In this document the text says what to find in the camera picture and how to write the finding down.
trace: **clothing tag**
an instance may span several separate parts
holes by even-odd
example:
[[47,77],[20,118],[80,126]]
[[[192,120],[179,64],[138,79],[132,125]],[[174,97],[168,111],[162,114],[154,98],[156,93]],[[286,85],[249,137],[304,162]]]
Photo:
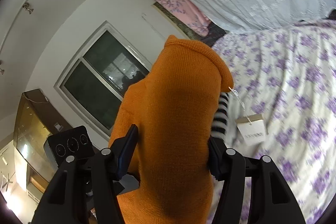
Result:
[[266,139],[266,128],[261,114],[242,117],[236,120],[237,127],[247,145],[261,143]]

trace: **striped sleeve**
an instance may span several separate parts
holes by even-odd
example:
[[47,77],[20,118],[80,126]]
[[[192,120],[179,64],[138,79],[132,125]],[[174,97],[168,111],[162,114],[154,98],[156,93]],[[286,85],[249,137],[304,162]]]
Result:
[[219,96],[218,109],[211,124],[211,133],[225,134],[227,130],[227,108],[229,103],[228,98],[229,96],[225,92],[222,92]]

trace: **white wall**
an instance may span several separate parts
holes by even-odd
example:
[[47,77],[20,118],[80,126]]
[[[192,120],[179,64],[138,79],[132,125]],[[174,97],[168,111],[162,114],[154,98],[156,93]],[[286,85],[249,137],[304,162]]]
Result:
[[[22,8],[25,1],[34,12]],[[0,0],[0,120],[17,111],[33,69],[56,31],[85,0]]]
[[16,112],[0,120],[0,141],[14,132]]
[[3,152],[2,157],[0,157],[0,180],[2,174],[6,177],[9,174],[9,177],[11,178],[15,173],[13,141],[10,141],[3,149],[0,149],[0,151]]
[[91,141],[98,148],[105,147],[107,140],[76,114],[54,85],[81,45],[106,20],[154,63],[163,49],[164,39],[141,16],[142,11],[153,3],[153,0],[86,0],[55,33],[29,79],[26,90],[41,88],[72,126],[86,126]]
[[23,224],[31,222],[37,208],[37,204],[33,201],[28,194],[16,185],[11,195],[4,195],[7,206],[14,212]]

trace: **window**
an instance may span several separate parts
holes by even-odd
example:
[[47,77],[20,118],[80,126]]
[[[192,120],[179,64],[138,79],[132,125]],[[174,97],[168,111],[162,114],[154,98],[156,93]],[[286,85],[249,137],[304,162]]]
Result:
[[125,92],[146,77],[150,65],[109,24],[94,37],[76,56],[60,90],[78,114],[110,136]]

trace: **ceiling fan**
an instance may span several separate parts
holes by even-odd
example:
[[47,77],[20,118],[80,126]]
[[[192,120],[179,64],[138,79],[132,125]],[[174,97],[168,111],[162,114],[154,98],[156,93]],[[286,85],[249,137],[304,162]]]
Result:
[[9,173],[7,174],[7,177],[5,177],[5,175],[2,174],[1,188],[0,188],[0,189],[2,190],[3,188],[6,187],[5,192],[7,192],[7,190],[8,190],[8,185],[9,185],[10,183],[13,183],[13,182],[9,180]]

